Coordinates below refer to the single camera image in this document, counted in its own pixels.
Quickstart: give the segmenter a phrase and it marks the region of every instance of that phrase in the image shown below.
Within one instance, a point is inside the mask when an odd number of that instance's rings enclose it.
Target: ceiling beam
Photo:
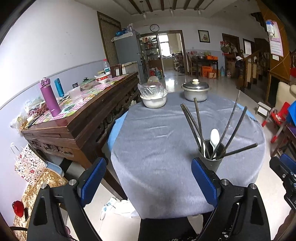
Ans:
[[[198,9],[198,8],[202,5],[202,3],[203,3],[204,1],[205,1],[205,0],[199,0],[199,1],[197,2],[197,4],[195,5],[194,10]]]
[[[183,9],[186,10],[191,0],[186,0]]]
[[[139,14],[142,14],[142,11],[139,9],[137,4],[134,2],[134,0],[129,0],[129,2],[133,5],[133,7],[137,10]]]
[[[177,6],[177,0],[174,0],[173,2],[173,9],[176,10],[176,6]]]
[[[160,5],[161,5],[161,10],[164,11],[165,10],[165,4],[164,4],[163,0],[160,0]]]
[[[153,9],[151,7],[150,1],[149,0],[146,0],[146,3],[148,5],[148,8],[149,8],[150,12],[153,12]]]

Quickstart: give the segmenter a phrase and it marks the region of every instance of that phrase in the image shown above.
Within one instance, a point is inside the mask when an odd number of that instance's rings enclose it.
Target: gift bag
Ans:
[[[13,146],[18,151],[19,149],[13,144],[10,146],[12,152],[15,154],[12,149]],[[35,184],[46,167],[47,164],[29,148],[29,144],[22,149],[15,162],[15,171],[30,185]]]

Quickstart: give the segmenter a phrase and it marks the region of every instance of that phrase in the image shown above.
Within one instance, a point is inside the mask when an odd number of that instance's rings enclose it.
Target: refrigerator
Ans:
[[[148,76],[148,57],[140,34],[133,32],[114,39],[119,64],[137,61],[140,84],[146,83]]]

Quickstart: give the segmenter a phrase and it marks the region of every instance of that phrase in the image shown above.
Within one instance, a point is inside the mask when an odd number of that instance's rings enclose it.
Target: bottle label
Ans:
[[[105,74],[111,74],[110,67],[104,68]]]

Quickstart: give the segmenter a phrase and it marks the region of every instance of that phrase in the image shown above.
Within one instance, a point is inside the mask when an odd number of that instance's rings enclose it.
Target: blue water bottle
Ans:
[[[57,78],[55,81],[54,81],[54,84],[56,85],[56,88],[57,88],[57,92],[59,94],[59,97],[64,97],[65,93],[63,91],[63,87],[61,85],[61,82],[59,80],[59,78]]]

